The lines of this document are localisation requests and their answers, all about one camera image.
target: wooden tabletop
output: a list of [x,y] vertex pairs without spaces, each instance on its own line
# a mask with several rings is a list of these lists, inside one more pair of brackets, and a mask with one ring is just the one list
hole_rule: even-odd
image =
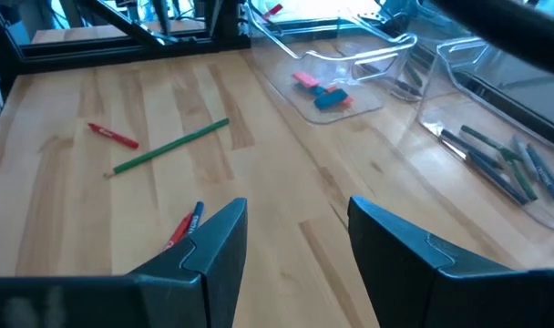
[[[230,125],[103,178],[221,118]],[[0,117],[0,275],[126,273],[197,200],[206,220],[246,197],[234,326],[376,327],[346,232],[353,194],[513,268],[554,266],[554,231],[441,147],[413,106],[390,97],[314,125],[242,51],[19,77]]]

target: red pencil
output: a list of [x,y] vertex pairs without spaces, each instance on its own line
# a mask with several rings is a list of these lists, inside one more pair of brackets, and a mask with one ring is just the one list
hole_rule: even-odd
[[130,138],[126,138],[121,136],[120,134],[113,132],[107,128],[103,128],[95,123],[88,123],[88,126],[93,130],[93,132],[97,132],[98,134],[105,136],[107,138],[112,138],[115,141],[131,148],[131,149],[137,149],[139,147],[139,143],[135,140],[131,140]]
[[188,213],[188,215],[186,215],[186,217],[182,219],[182,221],[178,225],[178,228],[176,228],[176,230],[171,235],[171,237],[169,237],[168,243],[166,244],[166,246],[164,246],[164,251],[174,246],[176,242],[181,241],[181,239],[188,231],[188,227],[190,226],[191,221],[192,221],[192,213]]

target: green pencil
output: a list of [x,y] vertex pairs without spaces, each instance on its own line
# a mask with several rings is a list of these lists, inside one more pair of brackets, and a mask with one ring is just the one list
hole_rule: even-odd
[[479,141],[485,143],[486,145],[490,146],[493,149],[499,150],[502,154],[508,155],[509,158],[512,158],[514,160],[517,160],[519,162],[522,161],[522,157],[520,157],[518,154],[516,154],[514,151],[507,149],[504,145],[497,143],[490,137],[482,134],[481,132],[478,132],[472,128],[470,128],[467,125],[464,125],[461,127],[462,132],[466,132],[468,135],[475,137]]
[[177,148],[177,147],[179,147],[179,146],[181,146],[181,145],[183,145],[187,142],[190,142],[194,139],[197,139],[197,138],[200,138],[200,137],[202,137],[206,134],[209,134],[212,131],[214,131],[215,129],[222,128],[222,127],[224,127],[225,125],[228,125],[228,124],[229,124],[229,119],[228,118],[221,119],[220,121],[218,121],[216,123],[210,124],[206,128],[201,128],[198,131],[192,132],[189,135],[186,135],[182,138],[179,138],[175,141],[172,141],[169,144],[161,146],[158,149],[153,149],[152,151],[147,152],[147,153],[145,153],[145,154],[143,154],[143,155],[141,155],[137,158],[129,160],[129,161],[123,163],[123,164],[117,165],[115,168],[113,168],[112,172],[105,173],[104,177],[108,179],[108,178],[111,178],[115,175],[118,175],[119,173],[123,173],[128,169],[133,169],[137,165],[142,164],[143,162],[154,159],[154,158],[156,158],[157,156],[159,156],[161,154],[164,154],[164,153],[166,153],[166,152],[168,152],[168,151],[170,151],[174,148]]

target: green marker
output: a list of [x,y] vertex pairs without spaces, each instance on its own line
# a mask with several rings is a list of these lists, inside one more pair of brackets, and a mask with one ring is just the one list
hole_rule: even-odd
[[539,197],[536,195],[532,187],[530,187],[530,183],[528,182],[524,174],[522,174],[522,172],[518,169],[518,166],[514,162],[514,159],[511,158],[507,153],[500,152],[500,154],[504,158],[506,164],[510,167],[510,169],[512,169],[512,173],[514,173],[514,178],[516,178],[518,184],[520,185],[522,190],[524,190],[526,196],[528,196],[530,200],[537,200]]
[[512,151],[510,149],[507,149],[504,145],[501,145],[501,144],[497,143],[496,141],[494,141],[491,138],[483,135],[482,133],[477,132],[474,129],[472,129],[472,128],[466,126],[466,125],[461,126],[461,130],[463,132],[466,132],[468,135],[478,139],[479,141],[485,143],[486,145],[490,146],[491,148],[499,150],[499,152],[502,153],[502,155],[506,154],[509,159],[514,159],[514,160],[517,160],[519,162],[523,161],[522,157],[520,157],[514,151]]

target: clear plastic bin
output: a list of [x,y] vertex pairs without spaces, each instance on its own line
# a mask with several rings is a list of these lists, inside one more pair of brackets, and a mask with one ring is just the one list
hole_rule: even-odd
[[380,7],[373,0],[329,1],[327,3],[323,0],[251,0],[251,3],[262,13],[268,12],[276,5],[281,5],[282,9],[279,14],[272,17],[273,22],[337,17],[340,10],[345,10],[348,6],[361,13],[371,13]]
[[[479,173],[479,179],[483,179],[480,178],[481,175],[488,176],[494,186],[502,188],[502,184],[497,182],[498,177],[492,175],[490,178],[487,170],[496,172],[509,187],[524,200],[528,200],[528,203],[520,204],[518,197],[511,197],[509,192],[503,190],[502,192],[508,196],[507,199],[518,203],[528,215],[554,230],[554,144],[526,128],[511,117],[511,114],[508,115],[495,105],[504,104],[502,101],[495,102],[492,99],[499,99],[495,95],[506,95],[506,85],[499,83],[492,85],[481,79],[482,71],[501,72],[504,68],[503,62],[498,61],[501,51],[479,38],[470,37],[439,46],[437,54],[424,98],[419,105],[419,123],[437,136],[438,142],[441,142],[446,149],[464,159],[470,169]],[[541,73],[548,79],[537,76],[539,83],[542,83],[542,80],[554,82],[550,82],[551,79],[554,80],[554,76]],[[497,74],[497,76],[509,78],[506,74]],[[498,145],[489,146],[485,140],[474,136],[474,130]],[[531,145],[532,149],[536,150],[537,157],[545,165],[541,166],[540,163],[533,165],[533,153],[529,151],[523,154],[522,149],[526,147],[518,148],[518,144],[513,140],[514,136],[524,144]],[[470,151],[469,145],[476,149]],[[497,149],[499,147],[511,150],[520,159],[512,159],[513,165],[510,165],[510,160],[506,161],[505,158],[510,159],[513,154],[508,153],[504,156],[505,150]],[[493,169],[494,165],[490,166],[488,160],[469,155],[477,154],[476,150],[496,161],[502,169]],[[482,163],[488,164],[491,169],[482,169],[480,165]],[[530,201],[530,190],[533,191],[532,196],[538,198],[537,200]]]
[[[410,51],[398,80],[410,89],[421,90],[421,93],[426,88],[436,58],[436,47],[450,40],[471,36],[463,26],[445,16],[429,0],[423,4],[419,0],[386,2],[378,12],[357,14],[366,23],[378,26],[390,36],[403,33],[417,36],[417,44]],[[421,97],[405,93],[395,92],[394,95],[408,102],[421,100]]]
[[[277,24],[263,18],[251,1],[245,8],[256,66],[307,120],[324,124],[382,108],[389,90],[401,87],[396,77],[416,36],[391,38],[349,10],[319,22]],[[319,110],[313,103],[316,95],[292,77],[298,72],[314,77],[323,88],[342,89],[354,101]]]

